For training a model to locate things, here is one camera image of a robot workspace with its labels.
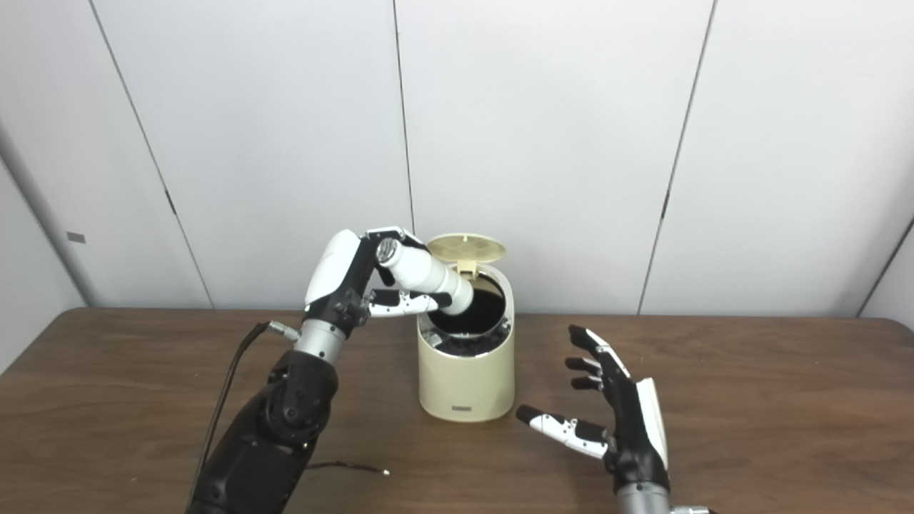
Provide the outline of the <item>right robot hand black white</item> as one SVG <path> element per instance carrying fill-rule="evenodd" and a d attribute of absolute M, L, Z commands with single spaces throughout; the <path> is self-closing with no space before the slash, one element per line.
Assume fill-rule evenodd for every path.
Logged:
<path fill-rule="evenodd" d="M 613 411 L 610 428 L 520 405 L 516 417 L 526 426 L 579 453 L 600 459 L 613 476 L 615 492 L 651 484 L 671 491 L 665 423 L 652 378 L 631 377 L 613 347 L 584 326 L 570 325 L 571 344 L 590 358 L 566 358 L 569 370 L 587 376 L 571 381 L 575 390 L 596 390 Z"/>

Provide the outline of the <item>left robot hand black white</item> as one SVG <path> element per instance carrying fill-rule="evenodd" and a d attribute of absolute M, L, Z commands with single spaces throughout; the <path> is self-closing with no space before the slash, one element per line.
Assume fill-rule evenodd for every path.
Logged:
<path fill-rule="evenodd" d="M 308 326 L 320 326 L 347 339 L 369 318 L 400 318 L 453 305 L 453 293 L 408 286 L 407 272 L 392 272 L 378 262 L 376 250 L 389 238 L 430 256 L 425 245 L 404 228 L 376 228 L 362 236 L 350 230 L 338 232 L 324 250 L 306 292 L 303 321 Z"/>

